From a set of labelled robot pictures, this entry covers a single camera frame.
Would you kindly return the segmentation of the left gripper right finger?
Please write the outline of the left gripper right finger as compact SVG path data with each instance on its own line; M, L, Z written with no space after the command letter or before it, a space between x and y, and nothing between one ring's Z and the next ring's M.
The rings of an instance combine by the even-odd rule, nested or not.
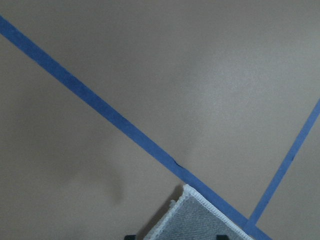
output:
M229 240L229 237L225 234L217 234L216 240Z

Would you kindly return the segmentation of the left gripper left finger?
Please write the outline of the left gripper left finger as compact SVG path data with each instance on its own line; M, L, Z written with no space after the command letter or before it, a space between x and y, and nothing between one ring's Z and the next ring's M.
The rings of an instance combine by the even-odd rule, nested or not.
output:
M126 235L124 237L124 240L137 240L137 236L136 235Z

